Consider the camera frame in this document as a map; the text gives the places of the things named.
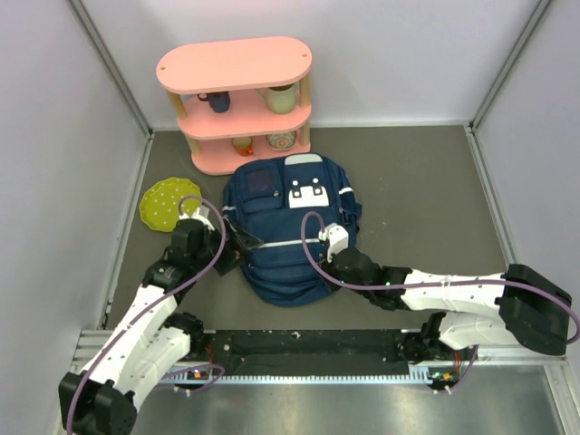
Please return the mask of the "navy blue student backpack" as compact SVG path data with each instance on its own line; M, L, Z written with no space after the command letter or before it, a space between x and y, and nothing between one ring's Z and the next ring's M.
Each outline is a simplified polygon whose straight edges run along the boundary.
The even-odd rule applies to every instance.
M320 227L305 219L318 213L338 224L353 246L362 206L343 167L316 153L260 159L239 167L223 192L223 214L261 240L245 256L242 273L265 302L283 307L309 305L330 295L309 262L326 254Z

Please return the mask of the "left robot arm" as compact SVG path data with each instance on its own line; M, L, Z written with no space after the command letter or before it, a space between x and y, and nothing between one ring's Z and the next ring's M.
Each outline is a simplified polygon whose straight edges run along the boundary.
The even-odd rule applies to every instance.
M130 308L105 345L58 386L69 434L128 434L149 394L182 358L205 350L203 323L177 308L210 269L224 275L262 245L228 217L216 226L208 208L183 213L161 258L145 272Z

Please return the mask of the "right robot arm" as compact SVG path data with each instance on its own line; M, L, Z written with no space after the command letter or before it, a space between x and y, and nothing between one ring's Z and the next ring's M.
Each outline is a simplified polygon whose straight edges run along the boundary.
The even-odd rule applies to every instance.
M434 275L380 266L350 246L347 230L331 224L320 266L332 289L344 287L386 311L431 311L421 327L425 352L436 359L474 345L519 344L562 356L567 348L571 296L533 268L511 264L505 273Z

